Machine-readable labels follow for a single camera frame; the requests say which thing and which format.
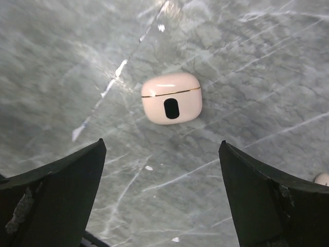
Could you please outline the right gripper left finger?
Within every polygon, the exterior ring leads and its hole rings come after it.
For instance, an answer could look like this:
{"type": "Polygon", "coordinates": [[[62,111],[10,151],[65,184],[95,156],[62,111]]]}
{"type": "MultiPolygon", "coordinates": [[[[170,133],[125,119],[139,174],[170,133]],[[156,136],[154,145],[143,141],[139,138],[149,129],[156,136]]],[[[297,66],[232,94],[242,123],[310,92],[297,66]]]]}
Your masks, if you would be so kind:
{"type": "Polygon", "coordinates": [[[100,139],[50,164],[1,177],[1,246],[105,246],[86,230],[105,156],[100,139]]]}

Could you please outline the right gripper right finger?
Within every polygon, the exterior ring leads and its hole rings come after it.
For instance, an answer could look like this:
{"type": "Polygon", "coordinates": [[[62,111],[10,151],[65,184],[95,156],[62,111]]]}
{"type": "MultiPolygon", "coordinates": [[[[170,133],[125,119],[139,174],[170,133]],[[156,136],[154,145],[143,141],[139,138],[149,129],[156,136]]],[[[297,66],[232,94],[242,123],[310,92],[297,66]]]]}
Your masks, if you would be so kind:
{"type": "Polygon", "coordinates": [[[222,142],[219,157],[240,246],[328,246],[328,186],[222,142]]]}

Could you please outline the white earbud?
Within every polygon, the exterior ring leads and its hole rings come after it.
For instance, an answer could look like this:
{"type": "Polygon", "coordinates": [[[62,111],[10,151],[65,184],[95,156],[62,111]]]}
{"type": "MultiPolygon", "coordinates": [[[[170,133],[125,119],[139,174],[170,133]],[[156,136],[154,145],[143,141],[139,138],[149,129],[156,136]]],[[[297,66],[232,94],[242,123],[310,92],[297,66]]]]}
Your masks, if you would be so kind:
{"type": "Polygon", "coordinates": [[[329,186],[329,174],[321,173],[314,179],[314,182],[320,185],[329,186]]]}

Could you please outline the beige earbud charging case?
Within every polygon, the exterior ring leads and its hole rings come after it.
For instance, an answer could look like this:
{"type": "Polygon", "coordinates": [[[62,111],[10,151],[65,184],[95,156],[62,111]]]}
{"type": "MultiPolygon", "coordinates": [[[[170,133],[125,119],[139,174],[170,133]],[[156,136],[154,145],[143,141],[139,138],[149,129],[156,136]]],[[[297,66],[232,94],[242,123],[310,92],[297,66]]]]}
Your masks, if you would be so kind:
{"type": "Polygon", "coordinates": [[[191,121],[203,107],[200,83],[190,73],[166,74],[146,81],[141,98],[146,117],[158,125],[191,121]]]}

